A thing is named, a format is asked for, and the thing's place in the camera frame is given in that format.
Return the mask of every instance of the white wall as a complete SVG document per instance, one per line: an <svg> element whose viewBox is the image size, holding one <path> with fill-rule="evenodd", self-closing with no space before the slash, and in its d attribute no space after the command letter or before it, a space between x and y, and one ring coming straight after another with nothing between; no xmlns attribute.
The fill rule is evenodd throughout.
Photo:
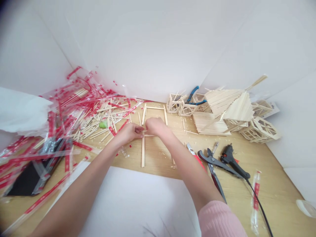
<svg viewBox="0 0 316 237"><path fill-rule="evenodd" d="M251 92L282 91L316 69L315 27L315 1L261 1L201 87L245 89L267 74Z"/></svg>
<svg viewBox="0 0 316 237"><path fill-rule="evenodd" d="M203 82L258 1L38 0L34 8L73 66L166 102Z"/></svg>
<svg viewBox="0 0 316 237"><path fill-rule="evenodd" d="M304 199L316 208L316 167L285 168L284 171Z"/></svg>
<svg viewBox="0 0 316 237"><path fill-rule="evenodd" d="M65 83L71 66L30 2L10 1L3 14L0 87L40 95ZM0 131L0 150L14 136Z"/></svg>
<svg viewBox="0 0 316 237"><path fill-rule="evenodd" d="M316 71L269 99L280 112L267 120L282 138L267 145L284 168L316 167L315 88Z"/></svg>

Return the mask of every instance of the hand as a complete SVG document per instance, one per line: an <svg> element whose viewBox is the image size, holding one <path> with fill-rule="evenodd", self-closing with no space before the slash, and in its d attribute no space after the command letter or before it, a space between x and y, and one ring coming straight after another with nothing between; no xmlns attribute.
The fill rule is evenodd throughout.
<svg viewBox="0 0 316 237"><path fill-rule="evenodd" d="M128 123L117 133L113 140L115 140L121 147L134 139L143 138L143 131L144 128L142 126L139 126L136 123Z"/></svg>
<svg viewBox="0 0 316 237"><path fill-rule="evenodd" d="M161 136L165 134L169 128L161 118L149 118L146 120L146 134Z"/></svg>

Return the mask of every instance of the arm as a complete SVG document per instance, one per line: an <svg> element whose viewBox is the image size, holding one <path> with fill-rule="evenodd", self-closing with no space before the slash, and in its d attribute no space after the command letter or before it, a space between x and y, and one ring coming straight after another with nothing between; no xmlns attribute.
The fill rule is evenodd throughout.
<svg viewBox="0 0 316 237"><path fill-rule="evenodd" d="M213 200L224 202L215 184L161 118L146 120L147 134L158 136L169 150L193 199L197 213Z"/></svg>
<svg viewBox="0 0 316 237"><path fill-rule="evenodd" d="M104 177L121 146L142 138L143 127L128 123L70 185L30 237L78 236Z"/></svg>

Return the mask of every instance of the red handle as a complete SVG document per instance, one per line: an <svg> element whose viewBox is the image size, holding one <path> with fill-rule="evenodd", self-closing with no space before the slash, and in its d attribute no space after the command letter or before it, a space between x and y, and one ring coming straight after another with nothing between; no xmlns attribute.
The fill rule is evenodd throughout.
<svg viewBox="0 0 316 237"><path fill-rule="evenodd" d="M193 155L193 156L197 159L197 161L200 163L200 165L203 167L203 169L204 169L205 172L207 173L207 171L206 171L206 169L205 169L205 167L204 167L202 161L200 160L200 158L199 158L197 155Z"/></svg>

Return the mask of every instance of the forearm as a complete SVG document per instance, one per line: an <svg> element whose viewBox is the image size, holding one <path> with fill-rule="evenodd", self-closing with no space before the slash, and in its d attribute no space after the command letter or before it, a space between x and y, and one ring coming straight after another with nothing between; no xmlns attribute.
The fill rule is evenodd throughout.
<svg viewBox="0 0 316 237"><path fill-rule="evenodd" d="M32 233L35 236L78 236L104 177L121 144L113 139L70 185Z"/></svg>
<svg viewBox="0 0 316 237"><path fill-rule="evenodd" d="M159 137L174 159L177 170L191 194L197 213L212 200L224 202L211 178L172 131L168 129Z"/></svg>

